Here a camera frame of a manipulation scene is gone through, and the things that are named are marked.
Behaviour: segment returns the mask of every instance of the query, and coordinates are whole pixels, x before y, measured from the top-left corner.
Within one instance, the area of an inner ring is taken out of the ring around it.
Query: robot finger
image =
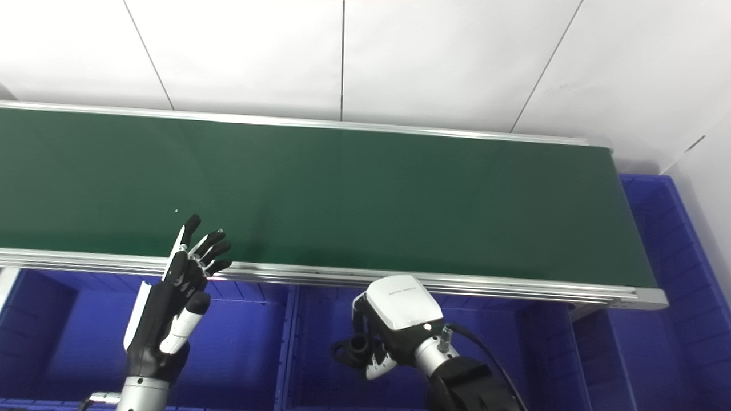
[[[221,270],[225,270],[226,268],[229,268],[232,263],[233,263],[233,261],[231,261],[228,258],[225,260],[213,261],[208,267],[205,268],[205,273],[208,276],[212,276]]]
[[[200,216],[198,214],[193,214],[190,216],[188,221],[183,225],[182,231],[183,235],[181,238],[181,245],[184,245],[186,248],[190,245],[191,240],[193,239],[193,233],[195,233],[195,230],[200,225]]]
[[[188,341],[203,315],[211,305],[211,296],[197,292],[188,300],[185,308],[173,320],[170,332],[160,343],[160,351],[166,354],[176,354]]]
[[[179,251],[184,251],[188,248],[188,245],[190,245],[190,239],[193,236],[193,232],[198,228],[198,225],[200,225],[200,216],[198,216],[198,214],[193,214],[183,225],[183,227],[181,227],[180,231],[178,231],[178,237],[175,238],[173,249],[170,250],[170,256],[167,258],[167,264],[165,265],[165,269],[162,272],[163,280],[165,280],[165,277],[167,277],[167,272],[170,270],[170,264],[173,263],[175,253]]]
[[[202,266],[207,266],[208,264],[213,261],[214,258],[218,257],[219,255],[227,252],[231,249],[231,241],[223,240],[216,244],[214,244],[210,250],[208,250],[205,255],[200,259],[200,264]]]
[[[190,249],[190,255],[196,258],[201,258],[214,244],[222,241],[224,238],[226,238],[226,233],[224,233],[223,230],[213,231],[201,238],[200,241],[198,241],[198,244]]]
[[[188,269],[188,253],[179,251],[172,255],[167,262],[167,268],[162,274],[162,281],[170,282],[176,287],[183,283]]]

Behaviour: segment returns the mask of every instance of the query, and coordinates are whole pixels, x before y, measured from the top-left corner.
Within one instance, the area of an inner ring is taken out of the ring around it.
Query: white wall
[[[686,152],[673,177],[727,301],[731,302],[731,111]]]

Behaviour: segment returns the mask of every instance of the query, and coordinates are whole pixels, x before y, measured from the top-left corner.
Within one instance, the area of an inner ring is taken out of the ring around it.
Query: cable connector
[[[452,329],[446,325],[442,328],[442,334],[439,336],[439,345],[436,348],[439,352],[449,352],[452,345]]]

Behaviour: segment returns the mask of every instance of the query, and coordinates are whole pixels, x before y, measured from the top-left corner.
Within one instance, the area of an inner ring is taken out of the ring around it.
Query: panel seam
[[[512,124],[512,127],[510,127],[509,132],[512,132],[515,129],[515,126],[518,125],[518,121],[520,120],[520,117],[523,115],[523,111],[525,111],[526,107],[528,107],[528,103],[531,101],[531,98],[533,97],[533,93],[536,92],[536,88],[538,88],[538,84],[540,84],[541,80],[543,79],[543,75],[546,73],[548,66],[550,65],[551,61],[553,60],[553,57],[556,55],[556,51],[558,50],[558,47],[561,46],[561,42],[564,41],[564,37],[566,36],[566,33],[569,31],[569,27],[571,27],[572,23],[574,23],[576,14],[579,13],[579,9],[581,8],[581,4],[583,4],[583,3],[584,3],[584,0],[581,0],[581,1],[579,1],[579,5],[576,6],[576,10],[574,10],[574,14],[571,16],[571,20],[569,20],[569,23],[566,25],[566,28],[564,29],[564,33],[561,34],[561,37],[558,39],[558,43],[556,43],[556,46],[553,48],[553,52],[550,54],[550,57],[548,57],[548,61],[546,61],[546,65],[543,67],[543,71],[541,71],[541,74],[538,76],[538,80],[536,80],[535,85],[533,85],[533,89],[531,90],[531,93],[528,95],[528,98],[526,99],[526,103],[523,104],[523,108],[520,109],[520,112],[518,113],[518,117],[515,119],[515,123]]]
[[[140,33],[140,28],[137,27],[137,22],[135,21],[135,18],[132,16],[132,11],[129,9],[129,6],[127,5],[127,0],[122,0],[122,2],[124,3],[124,8],[127,9],[127,14],[129,15],[129,19],[132,20],[132,25],[135,27],[135,31],[137,32],[137,36],[140,38],[142,47],[145,49],[147,58],[150,60],[150,64],[152,65],[152,70],[155,71],[155,76],[157,76],[157,81],[160,83],[160,86],[162,87],[162,91],[165,93],[165,98],[167,98],[167,103],[170,104],[170,108],[172,108],[174,110],[175,106],[173,105],[173,101],[170,99],[170,95],[167,93],[167,88],[165,88],[165,84],[162,82],[162,78],[160,77],[160,73],[157,71],[157,66],[155,66],[155,62],[152,61],[152,55],[150,54],[150,50],[147,49],[145,40],[142,38],[142,33]]]

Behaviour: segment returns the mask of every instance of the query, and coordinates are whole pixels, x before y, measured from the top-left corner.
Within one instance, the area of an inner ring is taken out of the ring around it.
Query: robotic hand
[[[527,411],[489,348],[471,331],[446,324],[442,309],[410,275],[372,282],[353,300],[353,337],[330,348],[333,358],[373,380],[396,366],[412,366],[428,378],[430,411]],[[481,361],[461,357],[451,345],[462,333],[490,357],[500,377]]]
[[[211,296],[203,292],[208,277],[231,265],[231,260],[216,260],[231,248],[223,230],[190,247],[199,224],[194,214],[181,228],[162,280],[140,286],[124,335],[127,378],[118,411],[165,408],[168,389],[188,359],[188,337],[211,303]]]

